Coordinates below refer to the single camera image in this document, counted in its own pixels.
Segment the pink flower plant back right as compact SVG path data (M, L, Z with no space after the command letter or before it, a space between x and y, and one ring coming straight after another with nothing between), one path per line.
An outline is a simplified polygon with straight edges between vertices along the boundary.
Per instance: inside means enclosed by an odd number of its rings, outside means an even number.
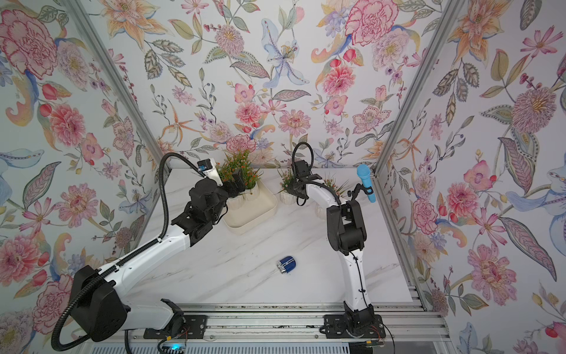
M332 191L336 193L336 195L340 198L340 200L344 201L346 198L347 190L350 187L349 181L340 181L334 175L325 175L324 176L324 184L327 185ZM325 208L322 208L319 205L315 207L315 214L321 220L326 220L327 212Z

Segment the red flower potted plant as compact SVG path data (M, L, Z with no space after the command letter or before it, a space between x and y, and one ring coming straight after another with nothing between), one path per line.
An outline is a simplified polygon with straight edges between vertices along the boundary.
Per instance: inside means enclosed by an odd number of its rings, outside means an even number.
M253 201L259 197L259 181L262 175L260 169L247 167L242 169L243 181L245 183L244 199Z
M232 169L224 162L218 168L218 173L223 183L221 189L228 193L227 207L230 210L240 209L243 204L243 199L240 197L239 187L232 175Z

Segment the blue silver small cylinder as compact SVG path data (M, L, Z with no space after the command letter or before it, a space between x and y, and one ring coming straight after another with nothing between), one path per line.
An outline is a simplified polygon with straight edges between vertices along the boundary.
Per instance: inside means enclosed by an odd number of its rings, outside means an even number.
M293 256L285 256L277 262L277 268L282 274L288 274L296 268L296 260Z

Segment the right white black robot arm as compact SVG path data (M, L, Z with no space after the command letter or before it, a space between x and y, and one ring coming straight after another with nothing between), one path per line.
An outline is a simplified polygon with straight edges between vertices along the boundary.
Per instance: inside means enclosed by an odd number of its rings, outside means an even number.
M367 231L361 205L357 202L364 193L371 203L376 202L371 171L366 165L357 169L361 182L355 185L342 200L338 193L324 184L320 175L312 172L315 153L307 142L299 142L291 154L292 181L287 191L297 200L314 201L326 212L327 240L339 253L346 286L343 302L342 330L354 338L360 338L366 330L373 329L377 321L374 307L368 297L363 274L363 250Z

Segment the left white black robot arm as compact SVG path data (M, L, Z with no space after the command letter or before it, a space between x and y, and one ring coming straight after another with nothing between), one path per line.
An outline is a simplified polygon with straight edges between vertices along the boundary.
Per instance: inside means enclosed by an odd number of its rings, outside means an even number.
M169 159L179 159L200 180L190 189L182 213L170 217L164 169ZM169 299L149 304L128 302L134 286L165 261L202 240L228 212L228 199L245 191L241 168L219 173L212 159L193 164L179 153L166 153L159 163L159 194L163 227L158 236L100 268L89 265L74 276L69 303L57 320L51 346L57 352L76 348L91 339L101 342L119 331L155 330L167 340L190 329L184 311Z

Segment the left aluminium corner post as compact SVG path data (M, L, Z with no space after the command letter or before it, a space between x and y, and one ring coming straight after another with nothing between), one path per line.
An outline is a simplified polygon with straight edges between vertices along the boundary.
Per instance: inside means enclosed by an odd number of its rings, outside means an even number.
M134 122L135 127L138 132L140 132L140 136L146 143L153 161L159 165L163 153L151 133L150 128L143 117L143 113L139 110L133 96L125 85L120 70L112 61L105 44L87 15L84 6L82 6L80 1L68 0L63 0L62 5L69 14L69 17L75 22L79 33L84 37L85 43L92 51L94 58L102 67L103 72L108 76L108 81L111 84L113 91L119 101L123 104L123 106L125 106L125 109Z

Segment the aluminium corner post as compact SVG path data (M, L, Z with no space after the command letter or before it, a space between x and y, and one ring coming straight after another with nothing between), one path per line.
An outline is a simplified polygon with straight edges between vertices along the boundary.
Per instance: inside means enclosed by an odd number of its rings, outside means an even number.
M405 125L405 122L411 113L411 109L419 99L428 77L433 72L433 66L439 57L439 53L442 51L442 47L447 40L449 31L451 31L453 25L457 22L458 14L464 5L465 1L446 1L445 11L439 18L439 25L428 46L427 55L424 57L421 66L417 70L412 84L409 85L408 94L406 95L406 98L401 105L401 109L399 110L399 114L393 121L391 130L387 135L386 144L384 145L380 158L377 160L375 166L375 176L378 176L386 169L389 155L396 145L396 139L400 135L403 125Z
M143 113L139 110L133 96L125 85L120 70L112 61L105 44L87 15L84 6L82 6L80 1L68 0L63 0L62 5L69 14L69 17L75 22L79 33L84 37L85 43L92 51L94 58L102 67L103 72L108 76L108 81L111 84L113 91L119 101L123 104L123 106L125 106L125 109L134 122L135 127L138 132L140 132L140 136L146 143L153 161L159 165L163 153L151 133L150 128L143 117Z

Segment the pink flower plant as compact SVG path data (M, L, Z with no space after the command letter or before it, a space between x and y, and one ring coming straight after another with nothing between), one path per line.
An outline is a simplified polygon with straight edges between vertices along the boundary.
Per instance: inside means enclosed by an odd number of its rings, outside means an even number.
M280 191L278 192L280 201L285 205L292 205L296 202L296 196L289 193L293 182L293 173L290 168L278 170L280 181Z
M349 181L340 181L334 175L325 175L324 176L324 184L327 185L332 191L336 193L336 195L340 198L340 200L344 201L346 198L347 190L350 187ZM315 214L321 220L326 220L327 212L325 208L322 208L319 205L315 207Z

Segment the aluminium front rail frame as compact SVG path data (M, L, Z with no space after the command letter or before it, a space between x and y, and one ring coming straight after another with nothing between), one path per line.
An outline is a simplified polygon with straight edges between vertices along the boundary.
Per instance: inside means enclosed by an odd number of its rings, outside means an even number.
M183 304L197 325L168 342L186 353L454 353L445 320L410 302L374 304L371 327L351 332L340 303Z

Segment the cream rectangular storage box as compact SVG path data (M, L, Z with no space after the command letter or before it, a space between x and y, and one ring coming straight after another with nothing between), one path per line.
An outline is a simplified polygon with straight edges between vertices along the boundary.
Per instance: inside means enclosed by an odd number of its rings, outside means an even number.
M223 222L231 233L243 235L274 217L277 207L276 196L258 181L250 193L228 200Z

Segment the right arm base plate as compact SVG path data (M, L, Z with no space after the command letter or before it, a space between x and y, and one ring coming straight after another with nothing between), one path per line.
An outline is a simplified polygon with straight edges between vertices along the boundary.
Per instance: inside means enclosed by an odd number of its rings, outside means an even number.
M380 315L374 315L371 322L354 324L345 315L325 315L319 333L327 339L368 339L378 340L387 337L386 329Z

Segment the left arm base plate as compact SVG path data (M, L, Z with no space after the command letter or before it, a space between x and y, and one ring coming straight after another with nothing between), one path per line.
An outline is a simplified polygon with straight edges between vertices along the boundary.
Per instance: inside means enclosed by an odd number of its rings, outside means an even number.
M207 320L205 315L175 315L161 330L146 329L143 339L203 339Z

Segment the orange flower potted plant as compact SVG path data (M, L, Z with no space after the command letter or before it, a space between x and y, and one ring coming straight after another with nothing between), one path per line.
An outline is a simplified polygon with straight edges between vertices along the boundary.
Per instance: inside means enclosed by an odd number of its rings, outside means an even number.
M242 170L243 168L252 167L249 160L249 152L247 150L239 151L237 153L227 153L225 155L224 162L226 162L230 166L232 172L234 172L235 170Z

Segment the blue microphone on stand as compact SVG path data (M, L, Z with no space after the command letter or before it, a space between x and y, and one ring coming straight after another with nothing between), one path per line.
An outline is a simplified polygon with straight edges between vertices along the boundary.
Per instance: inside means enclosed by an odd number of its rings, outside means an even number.
M372 181L371 170L368 165L359 165L356 169L357 176L361 180L354 190L348 192L349 198L353 201L360 193L363 193L371 203L377 201L374 185Z

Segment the right aluminium corner post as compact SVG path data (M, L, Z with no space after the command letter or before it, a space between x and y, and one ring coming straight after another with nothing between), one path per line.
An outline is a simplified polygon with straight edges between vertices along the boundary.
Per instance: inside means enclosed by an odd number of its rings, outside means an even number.
M442 51L442 47L447 40L449 31L451 31L453 25L457 22L458 14L464 5L465 1L446 1L445 11L439 18L439 25L428 46L427 55L424 57L421 66L417 70L412 84L409 85L408 94L406 95L406 98L401 105L401 109L399 110L399 114L393 121L391 130L387 135L386 144L384 145L380 158L377 160L375 166L375 176L378 176L386 169L389 155L396 145L396 139L400 135L403 125L405 125L405 122L411 113L411 109L419 99L428 77L433 72L433 66L439 57L439 53Z

